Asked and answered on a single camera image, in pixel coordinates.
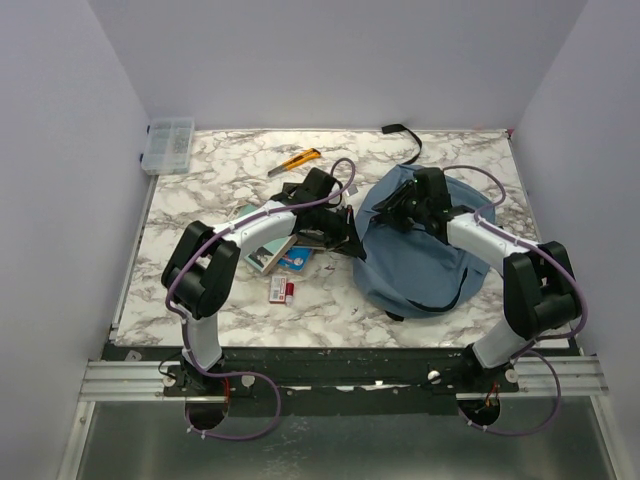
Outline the blue backpack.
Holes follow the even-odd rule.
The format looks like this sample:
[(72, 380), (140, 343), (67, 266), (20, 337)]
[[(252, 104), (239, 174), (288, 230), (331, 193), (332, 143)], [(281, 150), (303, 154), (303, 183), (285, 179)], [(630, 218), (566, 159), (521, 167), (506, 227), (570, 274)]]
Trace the blue backpack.
[(394, 320), (445, 314), (481, 289), (489, 266), (452, 248), (422, 226), (401, 233), (375, 220), (374, 205), (386, 199), (419, 169), (418, 154), (391, 168), (367, 193), (355, 227), (366, 252), (353, 260), (359, 292)]

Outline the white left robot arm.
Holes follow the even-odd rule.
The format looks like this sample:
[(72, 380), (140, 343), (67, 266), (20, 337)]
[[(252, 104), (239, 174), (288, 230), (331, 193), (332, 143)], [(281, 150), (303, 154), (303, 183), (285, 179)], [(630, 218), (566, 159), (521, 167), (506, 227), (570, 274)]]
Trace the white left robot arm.
[(210, 227), (200, 221), (183, 232), (161, 276), (165, 304), (181, 317), (182, 355), (191, 365), (187, 382), (201, 395), (222, 380), (218, 312), (231, 291), (239, 261), (267, 243), (305, 231), (327, 250), (364, 260), (354, 210), (340, 203), (355, 173), (341, 182), (312, 168), (300, 183), (286, 184), (255, 210)]

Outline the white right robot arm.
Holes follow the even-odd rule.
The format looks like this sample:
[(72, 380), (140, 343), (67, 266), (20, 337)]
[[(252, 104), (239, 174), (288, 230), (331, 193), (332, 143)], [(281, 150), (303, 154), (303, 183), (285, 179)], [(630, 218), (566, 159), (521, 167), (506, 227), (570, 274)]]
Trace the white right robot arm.
[(425, 233), (474, 256), (502, 278), (502, 317), (465, 348), (459, 370), (462, 384), (480, 392), (494, 383), (496, 368), (525, 354), (537, 341), (580, 333), (588, 306), (562, 244), (531, 242), (496, 226), (484, 215), (494, 204), (472, 207), (455, 202), (450, 184), (440, 168), (416, 169), (372, 204), (371, 219), (403, 234)]

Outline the teal paperback book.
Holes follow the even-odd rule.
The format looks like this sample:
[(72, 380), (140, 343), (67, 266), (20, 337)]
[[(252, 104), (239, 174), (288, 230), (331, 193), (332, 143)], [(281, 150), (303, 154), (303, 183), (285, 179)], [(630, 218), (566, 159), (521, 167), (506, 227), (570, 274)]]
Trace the teal paperback book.
[(275, 239), (249, 253), (244, 260), (260, 274), (268, 274), (288, 250), (294, 246), (296, 240), (295, 235)]

